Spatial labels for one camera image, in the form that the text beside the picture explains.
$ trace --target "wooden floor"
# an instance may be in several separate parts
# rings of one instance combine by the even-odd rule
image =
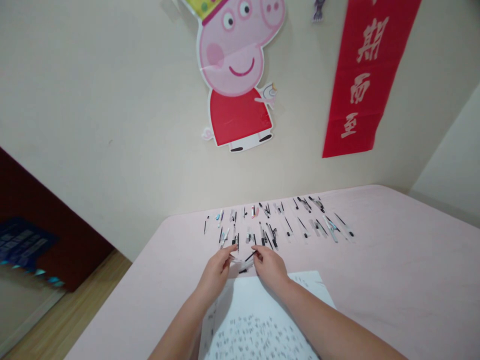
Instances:
[[[4,357],[9,360],[62,360],[132,263],[113,252],[74,292],[67,293]]]

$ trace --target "pig snout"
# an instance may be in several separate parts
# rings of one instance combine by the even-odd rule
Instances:
[[[263,20],[271,29],[282,26],[285,18],[285,0],[260,0]]]

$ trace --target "pink table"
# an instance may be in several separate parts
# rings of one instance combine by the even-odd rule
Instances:
[[[271,224],[280,231],[279,254],[289,272],[318,270],[337,309],[410,359],[480,358],[480,229],[389,188],[370,185],[317,194],[328,216],[339,214],[356,244],[317,237],[314,217],[292,198],[282,199],[296,239],[289,244],[273,203]],[[313,215],[321,213],[312,202]],[[239,258],[251,253],[247,226],[259,224],[237,211]],[[165,220],[66,357],[146,359],[219,246],[219,209]],[[204,221],[210,215],[206,235]],[[225,208],[223,229],[231,227]],[[312,234],[300,234],[298,215]],[[242,276],[255,276],[253,269]]]

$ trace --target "pig eye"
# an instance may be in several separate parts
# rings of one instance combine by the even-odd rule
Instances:
[[[242,1],[242,3],[240,4],[240,15],[243,18],[246,18],[250,14],[250,11],[250,4],[246,1]]]
[[[230,12],[223,16],[223,26],[227,30],[231,30],[234,27],[234,16]]]

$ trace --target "pink cheek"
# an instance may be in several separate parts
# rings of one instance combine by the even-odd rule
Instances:
[[[210,65],[217,66],[219,68],[223,67],[224,65],[224,51],[220,47],[220,45],[216,43],[211,43],[206,48],[206,58]]]

